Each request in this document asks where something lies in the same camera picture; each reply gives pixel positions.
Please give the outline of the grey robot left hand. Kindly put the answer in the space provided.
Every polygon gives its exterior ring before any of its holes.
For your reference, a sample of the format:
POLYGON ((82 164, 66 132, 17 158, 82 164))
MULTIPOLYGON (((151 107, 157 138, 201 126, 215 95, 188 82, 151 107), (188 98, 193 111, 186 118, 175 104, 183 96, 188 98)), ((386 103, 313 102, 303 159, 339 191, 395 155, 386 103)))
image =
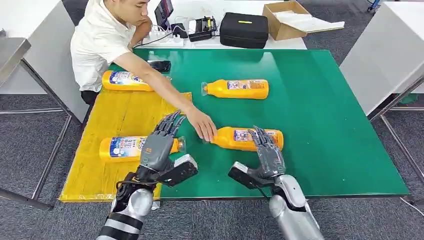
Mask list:
POLYGON ((139 182, 152 182, 153 175, 163 172, 170 164, 169 155, 174 137, 186 117, 177 110, 164 116, 147 136, 141 149, 140 164, 135 172, 139 182))

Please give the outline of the person's right hand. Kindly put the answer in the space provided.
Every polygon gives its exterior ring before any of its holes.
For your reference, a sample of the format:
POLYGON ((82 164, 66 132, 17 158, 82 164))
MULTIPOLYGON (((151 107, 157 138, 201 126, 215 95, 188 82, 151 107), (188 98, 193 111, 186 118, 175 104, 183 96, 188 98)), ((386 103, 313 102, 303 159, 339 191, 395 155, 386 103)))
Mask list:
POLYGON ((218 130, 212 119, 200 111, 194 105, 183 110, 189 123, 194 127, 199 138, 206 142, 211 142, 217 135, 218 130))

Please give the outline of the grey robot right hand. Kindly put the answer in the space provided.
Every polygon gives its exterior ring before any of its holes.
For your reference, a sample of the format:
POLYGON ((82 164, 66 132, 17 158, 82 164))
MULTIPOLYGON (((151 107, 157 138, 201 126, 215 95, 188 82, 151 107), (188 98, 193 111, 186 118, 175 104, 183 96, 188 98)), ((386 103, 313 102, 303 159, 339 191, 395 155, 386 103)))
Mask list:
POLYGON ((282 151, 276 145, 272 136, 256 125, 254 130, 248 130, 256 146, 260 166, 250 172, 260 179, 272 179, 285 173, 286 166, 282 151))

